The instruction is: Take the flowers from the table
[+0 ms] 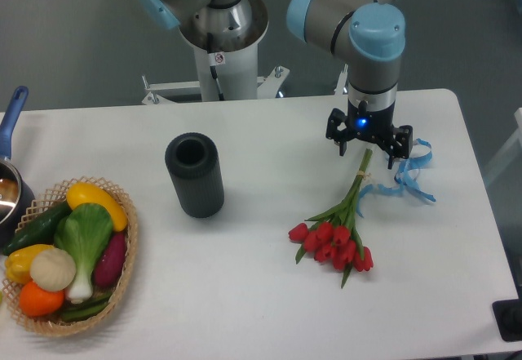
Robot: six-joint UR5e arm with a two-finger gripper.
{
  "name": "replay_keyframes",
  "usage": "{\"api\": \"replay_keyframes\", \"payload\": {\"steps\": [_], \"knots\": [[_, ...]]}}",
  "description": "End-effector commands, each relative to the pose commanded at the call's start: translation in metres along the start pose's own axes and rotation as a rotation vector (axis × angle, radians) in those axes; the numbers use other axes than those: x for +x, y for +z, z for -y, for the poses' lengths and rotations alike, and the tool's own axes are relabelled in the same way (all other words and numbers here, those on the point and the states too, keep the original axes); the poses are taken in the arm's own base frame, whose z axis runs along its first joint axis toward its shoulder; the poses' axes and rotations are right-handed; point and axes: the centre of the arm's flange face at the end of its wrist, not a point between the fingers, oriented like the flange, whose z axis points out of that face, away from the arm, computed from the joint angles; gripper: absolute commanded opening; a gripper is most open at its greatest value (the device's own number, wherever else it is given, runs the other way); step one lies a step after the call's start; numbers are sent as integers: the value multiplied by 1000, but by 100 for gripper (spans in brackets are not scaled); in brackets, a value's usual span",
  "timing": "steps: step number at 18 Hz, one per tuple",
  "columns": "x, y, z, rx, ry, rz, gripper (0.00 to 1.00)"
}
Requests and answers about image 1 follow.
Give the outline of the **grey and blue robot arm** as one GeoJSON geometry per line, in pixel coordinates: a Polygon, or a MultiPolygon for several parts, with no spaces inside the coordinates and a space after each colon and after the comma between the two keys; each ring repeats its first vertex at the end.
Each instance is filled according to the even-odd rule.
{"type": "MultiPolygon", "coordinates": [[[[193,50],[205,101],[259,97],[258,44],[268,29],[262,0],[138,0],[163,29],[179,29],[193,50]]],[[[341,82],[347,109],[334,110],[326,136],[340,149],[350,140],[376,144],[390,160],[406,159],[413,129],[393,113],[405,18],[395,0],[291,0],[288,30],[347,66],[341,82]]]]}

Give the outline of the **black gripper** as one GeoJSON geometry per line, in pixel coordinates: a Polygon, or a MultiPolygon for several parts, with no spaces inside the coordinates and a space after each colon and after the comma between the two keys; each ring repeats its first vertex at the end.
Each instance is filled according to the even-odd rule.
{"type": "Polygon", "coordinates": [[[351,140],[376,144],[388,155],[387,169],[391,170],[395,160],[408,159],[413,148],[413,127],[392,124],[395,102],[392,94],[349,96],[347,114],[341,109],[332,109],[326,139],[338,146],[341,157],[351,140]]]}

